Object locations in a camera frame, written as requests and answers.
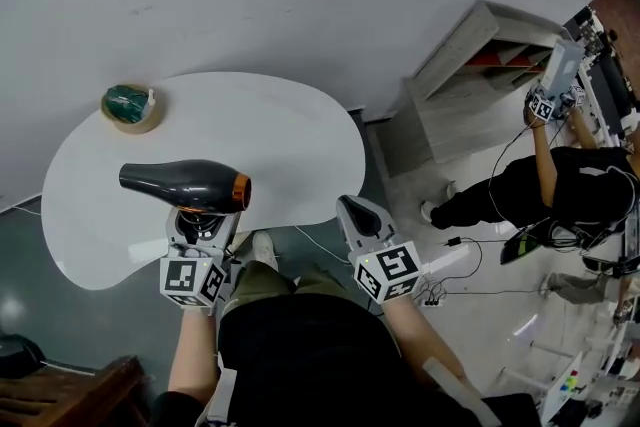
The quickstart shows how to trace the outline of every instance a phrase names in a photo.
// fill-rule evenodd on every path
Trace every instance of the white strap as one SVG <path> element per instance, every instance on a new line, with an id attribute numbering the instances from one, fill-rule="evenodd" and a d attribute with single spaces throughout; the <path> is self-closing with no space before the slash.
<path id="1" fill-rule="evenodd" d="M 606 175 L 607 172 L 602 169 L 597 169 L 595 167 L 581 167 L 580 168 L 581 175 L 591 175 L 591 176 L 602 176 Z"/>
<path id="2" fill-rule="evenodd" d="M 229 406 L 233 389 L 236 386 L 238 372 L 232 368 L 225 368 L 222 355 L 218 353 L 218 366 L 220 367 L 220 379 L 211 400 L 207 403 L 202 414 L 198 417 L 195 427 L 209 423 L 213 425 L 228 425 Z"/>

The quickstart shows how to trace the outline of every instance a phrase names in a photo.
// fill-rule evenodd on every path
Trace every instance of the black t-shirt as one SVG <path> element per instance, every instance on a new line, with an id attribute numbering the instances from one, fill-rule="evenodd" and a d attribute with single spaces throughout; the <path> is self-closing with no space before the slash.
<path id="1" fill-rule="evenodd" d="M 447 395 L 418 385 L 384 324 L 345 299 L 299 294 L 241 306 L 222 319 L 219 351 L 237 371 L 229 422 L 238 427 L 479 425 Z M 528 395 L 487 403 L 505 425 L 539 425 Z M 166 393 L 151 426 L 192 427 L 202 410 Z"/>
<path id="2" fill-rule="evenodd" d="M 624 219 L 640 192 L 640 182 L 627 161 L 629 154 L 624 148 L 553 148 L 551 156 L 558 172 L 553 215 L 571 223 L 614 223 Z M 534 195 L 541 206 L 535 170 L 534 155 L 512 162 L 505 173 L 534 180 L 531 190 L 538 191 Z"/>

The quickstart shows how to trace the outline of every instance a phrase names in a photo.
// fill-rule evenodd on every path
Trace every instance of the gray floor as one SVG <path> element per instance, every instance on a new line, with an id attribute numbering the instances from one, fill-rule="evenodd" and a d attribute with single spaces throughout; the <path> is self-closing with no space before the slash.
<path id="1" fill-rule="evenodd" d="M 365 140 L 367 158 L 361 195 L 386 207 L 382 180 L 364 127 L 359 116 L 355 119 Z M 39 203 L 32 203 L 29 208 L 37 210 Z M 320 244 L 346 257 L 347 247 L 335 219 L 304 229 Z M 349 267 L 314 246 L 294 228 L 269 232 L 281 257 L 283 274 L 295 278 L 316 263 L 353 291 L 354 300 L 367 304 L 366 296 L 351 278 Z M 77 366 L 100 368 L 119 356 L 135 354 L 152 377 L 152 392 L 166 389 L 180 310 L 158 292 L 158 262 L 113 288 L 88 291 L 68 281 L 54 264 L 39 217 L 21 211 L 0 216 L 0 240 L 4 246 L 0 266 L 0 331 L 26 336 L 40 346 L 48 359 Z"/>

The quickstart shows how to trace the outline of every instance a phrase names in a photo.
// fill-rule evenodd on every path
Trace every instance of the wooden chair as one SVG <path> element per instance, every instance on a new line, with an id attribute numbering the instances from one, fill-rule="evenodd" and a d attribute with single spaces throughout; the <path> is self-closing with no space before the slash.
<path id="1" fill-rule="evenodd" d="M 143 380 L 133 356 L 95 375 L 44 367 L 22 379 L 0 379 L 0 426 L 146 426 L 135 398 Z"/>

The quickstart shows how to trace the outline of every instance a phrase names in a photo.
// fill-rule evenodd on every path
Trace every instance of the hand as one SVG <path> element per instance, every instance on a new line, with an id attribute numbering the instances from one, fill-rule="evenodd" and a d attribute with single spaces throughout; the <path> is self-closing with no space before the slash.
<path id="1" fill-rule="evenodd" d="M 525 107 L 525 116 L 527 125 L 531 128 L 543 127 L 545 125 L 544 120 L 538 118 L 528 105 Z"/>
<path id="2" fill-rule="evenodd" d="M 627 118 L 627 123 L 629 123 L 629 131 L 635 132 L 638 129 L 639 121 L 640 114 L 638 114 L 638 111 L 631 112 L 631 114 L 629 114 L 629 117 Z"/>

